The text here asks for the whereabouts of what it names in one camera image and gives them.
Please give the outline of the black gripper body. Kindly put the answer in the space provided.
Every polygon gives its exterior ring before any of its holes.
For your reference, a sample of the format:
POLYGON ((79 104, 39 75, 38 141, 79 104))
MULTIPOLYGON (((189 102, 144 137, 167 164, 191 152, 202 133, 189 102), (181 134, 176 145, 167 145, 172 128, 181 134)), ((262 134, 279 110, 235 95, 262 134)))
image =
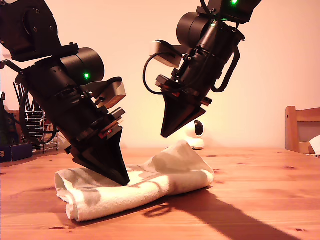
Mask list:
POLYGON ((44 110, 49 120, 63 133, 72 149, 83 152, 95 136, 101 139, 117 133, 121 108, 108 109, 126 95, 123 86, 56 86, 44 89, 44 110))
POLYGON ((215 87, 216 81, 221 77, 225 64, 231 57, 231 51, 214 50, 213 53, 205 49, 195 49, 188 54, 180 69, 174 69, 172 77, 159 75, 156 85, 168 101, 181 104, 200 106, 209 105, 211 100, 207 98, 210 90, 221 93, 225 90, 231 77, 228 70, 220 87, 215 87))

